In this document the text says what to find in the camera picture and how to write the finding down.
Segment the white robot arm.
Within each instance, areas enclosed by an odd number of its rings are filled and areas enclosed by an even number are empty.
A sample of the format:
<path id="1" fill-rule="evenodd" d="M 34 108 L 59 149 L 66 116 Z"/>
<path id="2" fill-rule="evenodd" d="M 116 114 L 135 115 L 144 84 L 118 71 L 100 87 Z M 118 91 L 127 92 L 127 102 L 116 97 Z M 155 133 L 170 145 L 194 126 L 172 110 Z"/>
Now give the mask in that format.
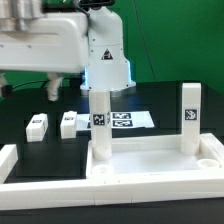
<path id="1" fill-rule="evenodd" d="M 115 0 L 0 0 L 0 97 L 12 92 L 7 71 L 45 72 L 48 99 L 58 99 L 65 73 L 82 73 L 81 90 L 114 95 L 135 86 L 124 56 Z"/>

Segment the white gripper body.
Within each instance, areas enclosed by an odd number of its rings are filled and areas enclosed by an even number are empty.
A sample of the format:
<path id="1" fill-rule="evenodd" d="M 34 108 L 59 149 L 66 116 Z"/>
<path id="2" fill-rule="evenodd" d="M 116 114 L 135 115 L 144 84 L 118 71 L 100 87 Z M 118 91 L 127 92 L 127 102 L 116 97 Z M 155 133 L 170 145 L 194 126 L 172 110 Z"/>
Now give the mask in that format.
<path id="1" fill-rule="evenodd" d="M 28 32 L 0 32 L 0 70 L 80 72 L 88 63 L 83 13 L 48 13 Z"/>

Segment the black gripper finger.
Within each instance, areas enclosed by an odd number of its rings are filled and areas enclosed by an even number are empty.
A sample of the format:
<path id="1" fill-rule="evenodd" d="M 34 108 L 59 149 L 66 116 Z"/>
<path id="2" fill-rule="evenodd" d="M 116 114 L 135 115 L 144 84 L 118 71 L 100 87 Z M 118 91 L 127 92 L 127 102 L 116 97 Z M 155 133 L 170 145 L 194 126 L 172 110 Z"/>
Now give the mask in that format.
<path id="1" fill-rule="evenodd" d="M 58 89 L 62 83 L 62 76 L 59 73 L 49 72 L 47 74 L 49 79 L 49 85 L 47 87 L 47 94 L 49 101 L 57 101 L 58 100 Z"/>
<path id="2" fill-rule="evenodd" d="M 0 71 L 0 97 L 9 97 L 12 95 L 12 86 L 8 84 L 5 78 L 5 72 Z"/>

